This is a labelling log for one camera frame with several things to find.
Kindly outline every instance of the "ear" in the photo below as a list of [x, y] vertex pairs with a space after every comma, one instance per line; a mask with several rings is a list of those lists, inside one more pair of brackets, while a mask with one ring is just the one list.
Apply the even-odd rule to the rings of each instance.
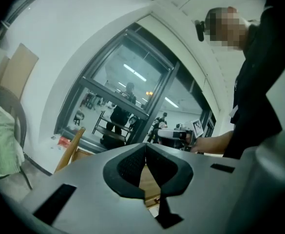
[[237, 11], [237, 9], [236, 8], [233, 8], [233, 7], [228, 7], [228, 12], [229, 13], [237, 13], [238, 11]]

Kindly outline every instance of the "chair leg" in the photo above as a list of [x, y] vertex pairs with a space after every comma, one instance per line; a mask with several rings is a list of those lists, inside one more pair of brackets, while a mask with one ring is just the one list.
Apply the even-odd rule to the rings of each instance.
[[26, 181], [28, 187], [30, 188], [30, 190], [32, 190], [33, 188], [32, 188], [32, 186], [31, 186], [31, 184], [30, 184], [30, 181], [29, 181], [29, 179], [27, 178], [27, 176], [26, 176], [24, 170], [22, 169], [22, 167], [20, 167], [20, 173], [21, 173], [21, 174], [23, 175], [23, 177], [25, 178], [25, 181]]

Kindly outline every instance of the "green cloth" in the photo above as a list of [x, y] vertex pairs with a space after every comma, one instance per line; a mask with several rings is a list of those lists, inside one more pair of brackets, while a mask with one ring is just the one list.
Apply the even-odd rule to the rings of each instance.
[[18, 164], [15, 136], [15, 121], [0, 107], [0, 175], [20, 171]]

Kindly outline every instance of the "chair backrest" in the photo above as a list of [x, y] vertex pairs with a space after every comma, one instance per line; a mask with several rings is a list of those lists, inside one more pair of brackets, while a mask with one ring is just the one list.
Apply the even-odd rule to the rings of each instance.
[[26, 118], [24, 110], [20, 100], [10, 90], [2, 86], [0, 86], [0, 107], [15, 118], [15, 137], [23, 148], [26, 136]]
[[70, 158], [72, 156], [72, 161], [74, 161], [74, 155], [77, 152], [79, 140], [82, 137], [83, 133], [85, 132], [86, 128], [82, 127], [78, 130], [76, 135], [74, 136], [73, 140], [71, 141], [68, 148], [65, 150], [59, 164], [57, 165], [57, 168], [55, 169], [55, 172], [61, 170], [63, 167], [67, 166], [69, 164]]

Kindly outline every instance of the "fluorescent light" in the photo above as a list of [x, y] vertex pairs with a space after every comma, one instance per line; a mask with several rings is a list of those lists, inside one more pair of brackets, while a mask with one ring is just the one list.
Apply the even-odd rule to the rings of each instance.
[[126, 88], [126, 86], [125, 86], [123, 83], [120, 83], [120, 82], [119, 82], [118, 84], [121, 84], [124, 88]]
[[170, 99], [168, 99], [167, 97], [165, 97], [165, 100], [167, 100], [171, 105], [173, 105], [174, 107], [178, 107], [175, 103], [173, 103]]
[[124, 67], [127, 68], [130, 72], [134, 73], [136, 76], [138, 76], [140, 79], [142, 79], [143, 81], [147, 81], [147, 79], [145, 79], [142, 75], [140, 75], [139, 73], [137, 73], [134, 69], [132, 69], [130, 66], [128, 66], [127, 64], [124, 64]]

